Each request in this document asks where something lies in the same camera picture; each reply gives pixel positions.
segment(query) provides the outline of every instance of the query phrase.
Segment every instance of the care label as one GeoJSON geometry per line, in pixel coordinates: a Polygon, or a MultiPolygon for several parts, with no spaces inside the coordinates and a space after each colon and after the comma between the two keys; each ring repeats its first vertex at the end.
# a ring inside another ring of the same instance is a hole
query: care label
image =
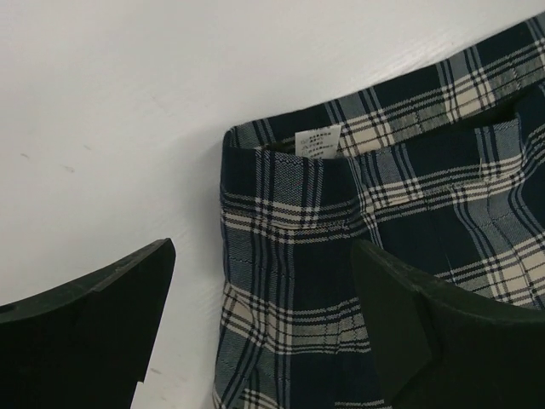
{"type": "Polygon", "coordinates": [[[311,159],[333,159],[337,154],[342,125],[295,133],[295,155],[311,159]]]}

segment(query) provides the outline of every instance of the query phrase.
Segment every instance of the white label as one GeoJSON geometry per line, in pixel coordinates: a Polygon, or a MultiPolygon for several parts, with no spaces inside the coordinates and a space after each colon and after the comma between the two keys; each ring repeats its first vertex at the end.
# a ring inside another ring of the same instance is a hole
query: white label
{"type": "Polygon", "coordinates": [[[341,125],[333,125],[295,133],[295,155],[311,159],[333,159],[337,154],[341,128],[341,125]]]}

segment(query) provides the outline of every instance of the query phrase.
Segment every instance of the navy plaid skirt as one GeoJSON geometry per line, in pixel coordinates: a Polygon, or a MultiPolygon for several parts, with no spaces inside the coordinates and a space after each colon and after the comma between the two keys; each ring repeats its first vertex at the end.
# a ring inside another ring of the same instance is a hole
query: navy plaid skirt
{"type": "Polygon", "coordinates": [[[433,66],[229,130],[215,406],[385,407],[353,287],[355,239],[543,308],[544,81],[542,14],[433,66]],[[292,153],[295,132],[333,124],[337,158],[292,153]]]}

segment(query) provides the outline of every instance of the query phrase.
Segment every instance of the garment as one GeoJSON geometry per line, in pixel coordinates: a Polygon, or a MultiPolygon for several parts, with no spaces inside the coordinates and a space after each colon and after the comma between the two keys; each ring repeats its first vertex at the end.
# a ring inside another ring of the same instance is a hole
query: garment
{"type": "Polygon", "coordinates": [[[229,130],[216,407],[385,407],[351,275],[355,239],[467,291],[543,308],[543,81],[545,14],[403,77],[229,130]],[[332,124],[338,158],[287,153],[295,132],[332,124]],[[266,148],[279,142],[287,152],[266,148]]]}

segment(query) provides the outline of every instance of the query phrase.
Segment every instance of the plaid skirt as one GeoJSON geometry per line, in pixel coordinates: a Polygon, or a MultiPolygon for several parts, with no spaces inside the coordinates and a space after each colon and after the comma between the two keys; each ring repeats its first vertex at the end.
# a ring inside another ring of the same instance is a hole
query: plaid skirt
{"type": "Polygon", "coordinates": [[[433,66],[229,130],[215,407],[386,407],[353,286],[355,239],[543,308],[544,81],[542,14],[433,66]],[[293,154],[295,132],[335,124],[337,158],[293,154]]]}

